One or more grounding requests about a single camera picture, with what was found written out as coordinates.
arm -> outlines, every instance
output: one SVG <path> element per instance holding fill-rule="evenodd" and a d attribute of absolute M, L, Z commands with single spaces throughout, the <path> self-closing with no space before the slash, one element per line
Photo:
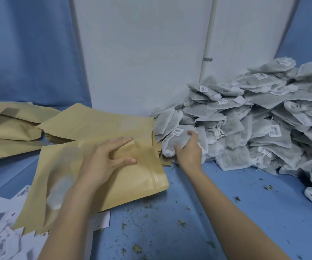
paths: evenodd
<path fill-rule="evenodd" d="M 246 214 L 227 198 L 201 169 L 198 135 L 184 148 L 175 147 L 177 160 L 190 180 L 228 260 L 290 260 Z"/>
<path fill-rule="evenodd" d="M 83 259 L 93 195 L 116 168 L 136 163 L 131 157 L 111 160 L 109 153 L 131 140 L 132 138 L 112 139 L 85 153 L 78 179 L 66 193 L 54 228 L 38 260 Z"/>

blue curtain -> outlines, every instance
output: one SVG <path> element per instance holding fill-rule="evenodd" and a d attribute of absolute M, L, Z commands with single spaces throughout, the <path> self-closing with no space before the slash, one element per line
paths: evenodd
<path fill-rule="evenodd" d="M 68 0 L 0 0 L 0 101 L 91 106 Z"/>
<path fill-rule="evenodd" d="M 300 66 L 312 61 L 312 0 L 300 0 L 276 57 L 288 56 Z"/>

blue table surface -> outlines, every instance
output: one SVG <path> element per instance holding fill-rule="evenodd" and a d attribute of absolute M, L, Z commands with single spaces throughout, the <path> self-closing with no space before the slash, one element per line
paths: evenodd
<path fill-rule="evenodd" d="M 11 198 L 32 183 L 38 154 L 0 161 L 1 197 Z M 241 199 L 236 205 L 292 259 L 312 259 L 312 202 L 304 196 L 311 183 L 252 167 L 224 172 L 214 161 L 205 162 L 203 169 L 225 195 Z M 91 260 L 226 259 L 188 179 L 174 163 L 164 170 L 170 184 L 167 191 L 111 209 L 110 227 L 94 235 Z M 135 244 L 142 253 L 132 250 Z"/>

white wall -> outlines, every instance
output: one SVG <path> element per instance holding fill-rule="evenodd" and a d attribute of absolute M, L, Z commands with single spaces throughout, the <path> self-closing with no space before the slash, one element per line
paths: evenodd
<path fill-rule="evenodd" d="M 198 82 L 212 0 L 73 0 L 93 108 L 149 115 Z"/>
<path fill-rule="evenodd" d="M 273 59 L 296 0 L 218 0 L 206 74 L 231 81 Z"/>

hand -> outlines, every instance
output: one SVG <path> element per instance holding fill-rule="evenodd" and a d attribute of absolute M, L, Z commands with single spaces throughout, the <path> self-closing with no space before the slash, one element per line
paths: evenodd
<path fill-rule="evenodd" d="M 115 169 L 125 165 L 136 164 L 136 160 L 131 157 L 113 160 L 109 158 L 110 152 L 122 147 L 131 140 L 133 138 L 114 138 L 87 150 L 84 154 L 76 183 L 83 184 L 85 189 L 95 192 L 109 179 Z"/>
<path fill-rule="evenodd" d="M 186 174 L 202 168 L 202 149 L 197 144 L 198 134 L 193 130 L 189 130 L 188 134 L 191 135 L 191 138 L 184 148 L 179 145 L 174 147 L 179 165 Z"/>

